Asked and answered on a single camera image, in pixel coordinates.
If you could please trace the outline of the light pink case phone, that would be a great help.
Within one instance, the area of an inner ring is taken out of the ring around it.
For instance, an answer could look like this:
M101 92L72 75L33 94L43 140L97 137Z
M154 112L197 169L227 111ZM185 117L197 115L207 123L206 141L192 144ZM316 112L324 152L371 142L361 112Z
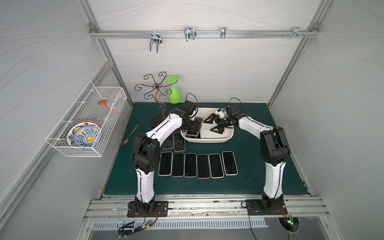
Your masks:
M172 174L173 153L162 152L160 157L160 164L158 175L161 177L167 177Z

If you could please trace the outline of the cream case phone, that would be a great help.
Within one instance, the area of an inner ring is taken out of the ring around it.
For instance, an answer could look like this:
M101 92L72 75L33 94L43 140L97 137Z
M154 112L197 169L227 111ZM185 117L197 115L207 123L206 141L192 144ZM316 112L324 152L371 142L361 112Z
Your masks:
M213 179L221 179L224 177L223 164L220 154L209 154L209 165L211 177Z

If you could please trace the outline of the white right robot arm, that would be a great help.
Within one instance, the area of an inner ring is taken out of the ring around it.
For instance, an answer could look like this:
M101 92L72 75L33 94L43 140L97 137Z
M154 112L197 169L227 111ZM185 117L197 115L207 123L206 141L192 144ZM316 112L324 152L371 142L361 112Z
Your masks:
M283 175L286 160L291 155L290 146L282 127L271 127L262 124L247 114L220 117L211 114L205 124L216 124L212 132L221 134L225 128L236 126L260 140L261 156L266 164L266 182L262 200L266 205L277 205L283 202Z

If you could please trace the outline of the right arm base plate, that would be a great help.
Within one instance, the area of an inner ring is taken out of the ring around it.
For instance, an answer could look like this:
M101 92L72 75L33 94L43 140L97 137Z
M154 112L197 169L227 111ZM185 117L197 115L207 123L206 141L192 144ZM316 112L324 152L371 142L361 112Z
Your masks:
M250 216L288 215L283 199L245 200L245 208Z

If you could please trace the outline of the pale green case phone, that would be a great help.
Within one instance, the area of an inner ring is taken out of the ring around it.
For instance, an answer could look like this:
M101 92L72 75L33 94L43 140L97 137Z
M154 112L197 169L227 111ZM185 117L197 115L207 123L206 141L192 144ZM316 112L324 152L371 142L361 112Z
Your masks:
M174 151L175 152L184 152L186 150L185 139L183 138L181 132L173 134L174 137Z

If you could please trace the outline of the dark pink case phone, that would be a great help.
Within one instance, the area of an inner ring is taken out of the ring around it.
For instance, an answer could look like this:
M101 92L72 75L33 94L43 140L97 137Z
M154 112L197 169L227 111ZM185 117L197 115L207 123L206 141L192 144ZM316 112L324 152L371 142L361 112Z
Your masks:
M232 151L222 152L224 171L226 176L236 176L238 174L235 154Z

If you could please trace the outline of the mint green case phone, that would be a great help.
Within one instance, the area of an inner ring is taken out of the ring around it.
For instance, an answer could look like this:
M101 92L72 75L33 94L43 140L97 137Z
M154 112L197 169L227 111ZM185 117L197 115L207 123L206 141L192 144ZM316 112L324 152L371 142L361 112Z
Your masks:
M185 154L184 176L186 178L195 178L197 176L197 154Z

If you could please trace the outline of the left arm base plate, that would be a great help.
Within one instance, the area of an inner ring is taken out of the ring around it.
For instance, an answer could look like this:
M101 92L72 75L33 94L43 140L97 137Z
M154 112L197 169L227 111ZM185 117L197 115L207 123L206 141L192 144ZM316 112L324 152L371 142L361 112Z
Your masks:
M169 209L168 201L150 201L148 204L139 200L128 203L128 218L167 217Z

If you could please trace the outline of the rose case phone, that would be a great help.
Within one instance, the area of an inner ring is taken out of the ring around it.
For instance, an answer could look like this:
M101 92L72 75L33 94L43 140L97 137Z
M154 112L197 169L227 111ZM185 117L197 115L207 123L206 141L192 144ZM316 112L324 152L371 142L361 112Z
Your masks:
M172 163L172 177L183 177L185 169L185 154L174 153Z

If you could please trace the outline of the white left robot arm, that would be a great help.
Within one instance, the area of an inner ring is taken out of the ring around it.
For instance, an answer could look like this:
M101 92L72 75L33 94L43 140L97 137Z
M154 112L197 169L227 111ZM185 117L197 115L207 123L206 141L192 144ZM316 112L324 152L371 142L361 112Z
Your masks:
M149 213L154 208L154 173L160 163L161 145L174 131L193 128L198 111L196 105L174 108L154 129L136 135L132 151L132 162L138 182L135 204L143 211Z

